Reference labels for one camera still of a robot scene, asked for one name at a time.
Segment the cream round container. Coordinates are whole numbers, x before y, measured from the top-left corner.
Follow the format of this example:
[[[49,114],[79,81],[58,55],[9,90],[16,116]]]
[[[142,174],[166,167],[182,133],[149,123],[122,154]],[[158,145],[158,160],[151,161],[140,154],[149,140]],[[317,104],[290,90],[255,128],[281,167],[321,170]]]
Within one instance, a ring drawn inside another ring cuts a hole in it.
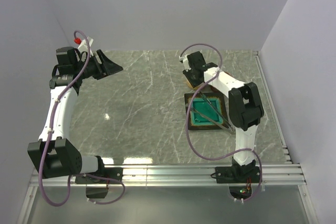
[[[190,89],[197,90],[202,85],[202,82],[186,78],[186,84]]]

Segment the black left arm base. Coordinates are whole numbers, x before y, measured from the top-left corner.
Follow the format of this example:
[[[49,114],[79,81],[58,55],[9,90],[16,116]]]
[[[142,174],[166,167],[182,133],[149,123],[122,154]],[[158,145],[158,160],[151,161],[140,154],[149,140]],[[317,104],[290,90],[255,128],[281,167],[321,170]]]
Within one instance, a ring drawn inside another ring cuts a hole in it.
[[[105,167],[92,173],[85,173],[76,176],[76,184],[119,184],[122,182],[122,167]]]

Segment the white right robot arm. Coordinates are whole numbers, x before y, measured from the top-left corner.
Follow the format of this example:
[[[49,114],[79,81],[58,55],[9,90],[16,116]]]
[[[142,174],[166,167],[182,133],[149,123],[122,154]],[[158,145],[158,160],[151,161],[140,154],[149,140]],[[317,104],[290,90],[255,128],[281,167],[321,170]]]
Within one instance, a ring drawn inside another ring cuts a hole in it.
[[[245,181],[250,176],[247,165],[255,160],[253,152],[255,137],[264,108],[258,87],[255,83],[245,83],[235,79],[222,70],[223,57],[219,54],[219,63],[206,63],[201,52],[181,54],[179,61],[183,64],[183,74],[194,87],[198,89],[188,103],[186,120],[193,108],[193,100],[208,84],[228,99],[228,117],[235,128],[236,148],[232,153],[233,160],[238,164],[232,168],[232,177],[238,182]]]

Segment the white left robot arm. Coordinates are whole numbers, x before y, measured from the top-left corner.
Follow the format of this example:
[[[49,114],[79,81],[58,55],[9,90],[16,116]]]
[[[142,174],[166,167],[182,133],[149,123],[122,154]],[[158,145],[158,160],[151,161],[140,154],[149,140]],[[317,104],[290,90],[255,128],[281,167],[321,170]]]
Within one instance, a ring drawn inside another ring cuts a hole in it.
[[[28,155],[43,179],[88,173],[94,183],[106,178],[100,156],[83,156],[70,142],[70,122],[84,79],[100,80],[123,70],[102,50],[85,63],[86,51],[74,47],[56,50],[57,65],[49,82],[50,107],[38,141],[29,143]]]

